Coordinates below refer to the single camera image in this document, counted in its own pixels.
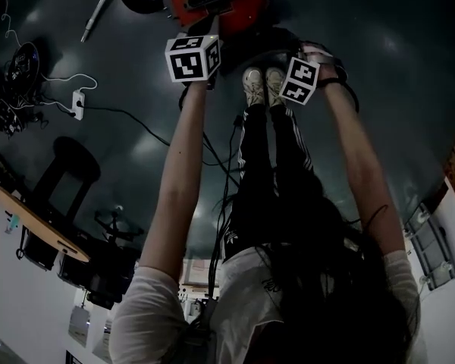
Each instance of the floor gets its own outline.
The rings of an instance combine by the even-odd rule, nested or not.
[[[183,87],[171,83],[163,49],[178,32],[176,22],[164,11],[136,14],[121,0],[111,0],[89,39],[81,43],[97,1],[9,0],[11,27],[21,42],[46,43],[50,77],[81,72],[99,81],[97,90],[86,92],[86,105],[128,110],[169,140]],[[279,27],[301,39],[324,43],[344,61],[397,207],[402,218],[408,218],[441,183],[441,164],[455,137],[455,0],[273,2],[283,18]],[[16,48],[12,37],[4,38],[6,30],[1,23],[0,65]],[[232,121],[244,107],[243,68],[220,77],[216,91],[208,96],[206,133],[221,158],[228,156]],[[69,105],[72,92],[88,84],[80,78],[50,83],[47,93]],[[316,94],[306,107],[293,108],[327,194],[348,219],[354,219],[337,133],[323,98]],[[122,206],[132,222],[148,230],[166,148],[123,115],[85,111],[84,119],[76,121],[54,106],[43,111],[50,121],[45,130],[32,125],[9,140],[0,134],[0,153],[24,175],[27,185],[33,187],[52,160],[54,139],[73,137],[95,156],[102,170],[76,224],[100,236],[94,211]],[[268,133],[272,141],[271,129]],[[213,161],[209,152],[205,160]],[[64,209],[74,188],[74,180],[64,179],[52,203]],[[205,167],[188,243],[192,256],[209,257],[215,239],[215,204],[223,188],[222,171]]]

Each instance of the white cube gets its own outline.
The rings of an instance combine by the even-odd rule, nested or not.
[[[169,39],[165,58],[172,82],[205,81],[221,65],[219,36]]]
[[[303,59],[291,58],[287,78],[279,96],[305,105],[317,89],[320,64]]]

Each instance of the foot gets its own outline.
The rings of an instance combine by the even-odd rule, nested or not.
[[[276,67],[266,70],[266,86],[268,87],[268,103],[270,108],[275,105],[285,105],[285,99],[278,94],[285,81],[285,73]]]
[[[248,67],[243,74],[243,87],[248,106],[265,104],[263,73],[257,67]]]

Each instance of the power outlet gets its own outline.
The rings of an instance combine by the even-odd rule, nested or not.
[[[71,107],[71,112],[74,113],[74,118],[77,120],[83,120],[84,113],[84,100],[86,99],[84,93],[79,90],[74,90],[73,92],[73,106]]]

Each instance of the red device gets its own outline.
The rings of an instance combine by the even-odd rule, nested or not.
[[[247,30],[266,9],[268,0],[171,0],[174,16],[190,27],[209,14],[219,15],[219,36],[227,40]]]

